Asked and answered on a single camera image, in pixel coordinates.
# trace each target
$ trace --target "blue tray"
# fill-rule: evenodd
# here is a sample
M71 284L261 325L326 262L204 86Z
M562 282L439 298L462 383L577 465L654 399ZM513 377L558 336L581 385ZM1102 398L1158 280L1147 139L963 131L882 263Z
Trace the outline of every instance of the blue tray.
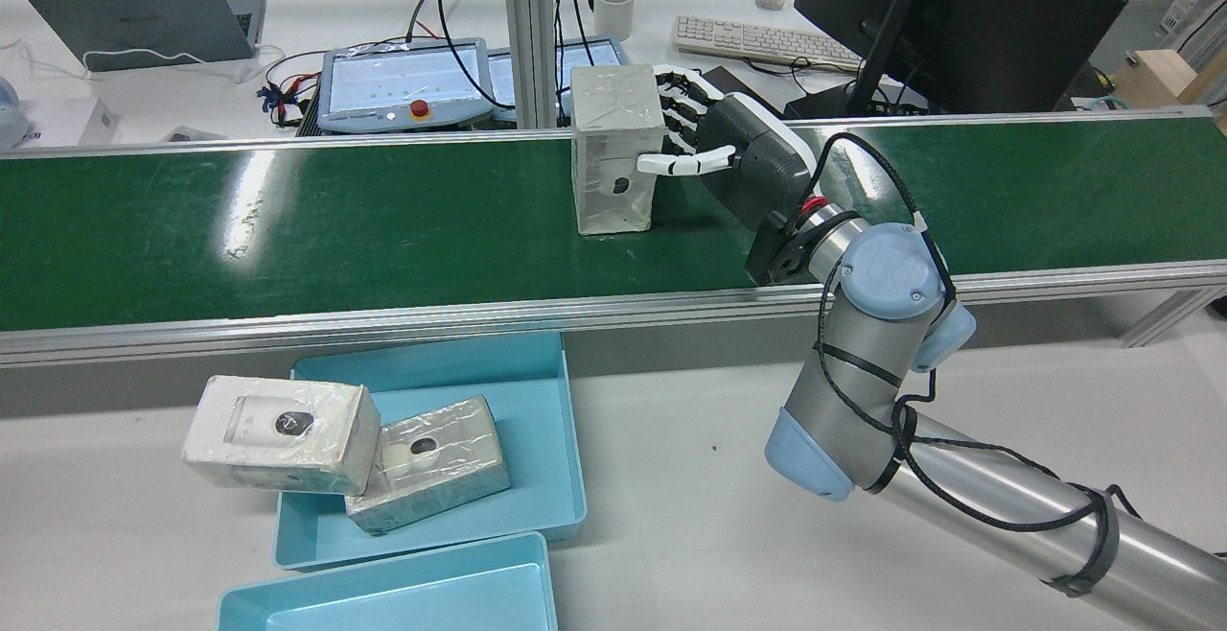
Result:
M382 536L355 525L342 497L282 492L274 549L282 568L312 571L528 530L564 540L588 516L567 361L557 334L304 358L291 377L364 383L384 425L486 395L512 487Z
M556 631L545 539L523 533L228 590L218 631Z

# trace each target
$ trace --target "white desk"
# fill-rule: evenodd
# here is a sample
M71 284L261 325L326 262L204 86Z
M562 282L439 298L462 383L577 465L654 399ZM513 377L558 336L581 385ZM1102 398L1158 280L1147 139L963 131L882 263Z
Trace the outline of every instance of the white desk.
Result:
M1067 309L1018 313L985 336L1061 329ZM1069 480L1118 481L1153 523L1221 550L1227 325L1179 330L1130 351L960 352L925 412ZM1125 629L885 501L834 505L775 475L763 442L811 336L811 319L568 335L589 517L550 546L561 629ZM0 629L204 631L227 588L286 575L275 496L179 462L191 412L0 421Z
M404 33L417 0L269 0L263 42L280 45L288 54L302 50L334 49L358 42L373 42ZM445 0L448 27L453 37L482 37L490 47L508 44L504 0ZM587 0L580 1L585 28L593 32ZM578 37L571 1L563 6L566 37ZM634 28L625 44L636 64L685 64L692 68L723 66L758 90L768 101L783 106L798 98L800 90L788 76L766 76L731 59L681 54L671 45L670 33L676 15L721 16L760 25L788 28L814 28L791 6L783 11L763 11L753 0L636 0ZM422 22L438 32L433 0L421 15ZM34 59L71 72L82 72L58 37L26 0L0 0L0 45L23 38ZM264 63L271 63L272 50L264 50ZM318 70L320 55L296 59L277 68L275 75ZM98 72L92 81L32 68L17 47L0 50L0 76L7 77L21 98L99 97L110 112L120 117L114 142L142 145L157 142L177 125L222 134L234 140L288 137L290 129L276 129L260 110L255 92L263 77L236 85L236 64L209 66L150 68L128 72ZM810 90L822 90L845 81L845 76L805 75Z

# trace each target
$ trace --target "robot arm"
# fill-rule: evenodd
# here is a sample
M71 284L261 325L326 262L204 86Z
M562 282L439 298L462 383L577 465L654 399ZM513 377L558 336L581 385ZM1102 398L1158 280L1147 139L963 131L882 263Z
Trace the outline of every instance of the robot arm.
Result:
M746 260L755 282L806 271L823 281L817 341L766 449L778 473L833 501L854 487L880 495L1134 625L1227 629L1227 562L909 405L933 400L934 370L975 322L915 203L872 146L833 134L815 158L748 98L675 68L656 75L661 106L676 114L666 115L670 153L640 156L639 171L702 173L756 233ZM871 226L822 198L818 177L840 140L876 158L913 225ZM908 371L929 374L928 397L899 395Z

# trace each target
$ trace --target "white keyboard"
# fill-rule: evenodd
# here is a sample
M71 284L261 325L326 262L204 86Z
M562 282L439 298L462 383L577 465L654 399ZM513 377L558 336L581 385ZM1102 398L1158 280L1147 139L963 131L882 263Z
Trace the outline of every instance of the white keyboard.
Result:
M772 64L794 64L806 59L811 68L855 70L860 55L823 33L794 32L791 28L763 27L680 15L674 23L674 45L692 54L724 55Z

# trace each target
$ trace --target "white mug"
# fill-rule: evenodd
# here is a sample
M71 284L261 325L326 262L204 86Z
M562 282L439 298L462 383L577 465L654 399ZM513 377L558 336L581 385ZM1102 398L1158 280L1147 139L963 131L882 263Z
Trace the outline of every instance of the white mug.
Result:
M612 33L618 41L631 38L631 15L634 0L588 0L596 23L596 33Z

